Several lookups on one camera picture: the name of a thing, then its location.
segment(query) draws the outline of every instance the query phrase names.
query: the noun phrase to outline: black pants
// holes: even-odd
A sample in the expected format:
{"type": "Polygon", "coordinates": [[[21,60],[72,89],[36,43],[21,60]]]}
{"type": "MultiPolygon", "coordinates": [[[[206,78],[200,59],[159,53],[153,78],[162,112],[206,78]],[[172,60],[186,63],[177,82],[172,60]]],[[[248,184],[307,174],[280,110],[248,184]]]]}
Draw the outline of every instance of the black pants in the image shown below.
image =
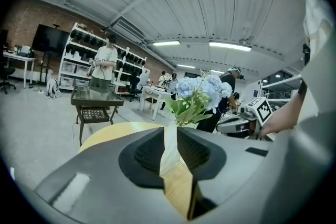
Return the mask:
{"type": "MultiPolygon", "coordinates": [[[[171,95],[171,98],[172,98],[173,100],[176,100],[176,93],[175,93],[175,94],[172,94],[172,95],[171,95]]],[[[166,106],[166,103],[163,102],[161,109],[164,109],[165,106],[166,106]]]]}
{"type": "Polygon", "coordinates": [[[206,111],[204,114],[205,115],[212,114],[212,117],[209,119],[204,119],[204,120],[199,121],[196,129],[204,131],[204,132],[212,133],[215,130],[216,124],[221,119],[221,117],[218,116],[217,114],[214,114],[212,110],[206,111]]]}

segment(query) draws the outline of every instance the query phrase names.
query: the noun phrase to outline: black t-shirt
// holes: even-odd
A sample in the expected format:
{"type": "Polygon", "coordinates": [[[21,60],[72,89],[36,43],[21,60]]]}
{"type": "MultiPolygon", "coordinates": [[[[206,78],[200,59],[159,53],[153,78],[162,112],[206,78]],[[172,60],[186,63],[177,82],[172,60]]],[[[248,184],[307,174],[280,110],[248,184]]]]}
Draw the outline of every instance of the black t-shirt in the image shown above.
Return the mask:
{"type": "MultiPolygon", "coordinates": [[[[232,88],[232,93],[235,92],[236,80],[235,80],[235,77],[232,76],[231,73],[228,73],[228,74],[222,76],[221,81],[229,83],[231,88],[232,88]]],[[[227,100],[228,100],[228,98],[222,98],[221,99],[221,101],[218,104],[218,107],[216,108],[216,110],[217,110],[216,116],[220,117],[220,116],[222,116],[222,113],[226,111],[227,100]]]]}

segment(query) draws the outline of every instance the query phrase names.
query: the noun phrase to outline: ceiling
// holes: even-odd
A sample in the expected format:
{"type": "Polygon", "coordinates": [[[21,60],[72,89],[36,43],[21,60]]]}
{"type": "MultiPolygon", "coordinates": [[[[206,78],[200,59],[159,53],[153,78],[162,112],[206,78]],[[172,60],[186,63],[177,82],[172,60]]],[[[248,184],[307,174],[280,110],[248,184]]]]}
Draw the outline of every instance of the ceiling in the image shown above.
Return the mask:
{"type": "Polygon", "coordinates": [[[112,29],[172,65],[226,71],[243,69],[256,81],[302,56],[305,0],[42,0],[112,29]],[[151,43],[180,40],[179,46],[151,43]],[[209,47],[210,40],[239,43],[251,52],[209,47]]]}

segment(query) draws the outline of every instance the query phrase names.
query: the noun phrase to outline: man in white shirt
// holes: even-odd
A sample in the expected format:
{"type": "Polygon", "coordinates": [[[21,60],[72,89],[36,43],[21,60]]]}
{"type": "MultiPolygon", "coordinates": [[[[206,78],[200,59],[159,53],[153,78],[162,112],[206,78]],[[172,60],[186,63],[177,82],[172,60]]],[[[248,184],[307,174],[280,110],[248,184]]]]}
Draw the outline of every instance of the man in white shirt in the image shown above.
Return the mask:
{"type": "Polygon", "coordinates": [[[166,75],[166,71],[162,71],[162,75],[159,78],[158,86],[164,86],[164,82],[166,81],[166,77],[164,75],[166,75]]]}
{"type": "Polygon", "coordinates": [[[91,76],[90,86],[107,89],[112,79],[113,69],[116,66],[118,52],[113,46],[116,43],[116,36],[109,35],[106,38],[106,45],[100,47],[87,76],[91,76]]]}
{"type": "MultiPolygon", "coordinates": [[[[306,0],[306,16],[303,27],[306,43],[311,49],[311,59],[327,41],[334,24],[335,17],[327,0],[306,0]]],[[[292,128],[298,122],[316,115],[316,113],[318,113],[316,102],[310,90],[302,83],[299,93],[273,113],[263,126],[261,135],[292,128]]]]}

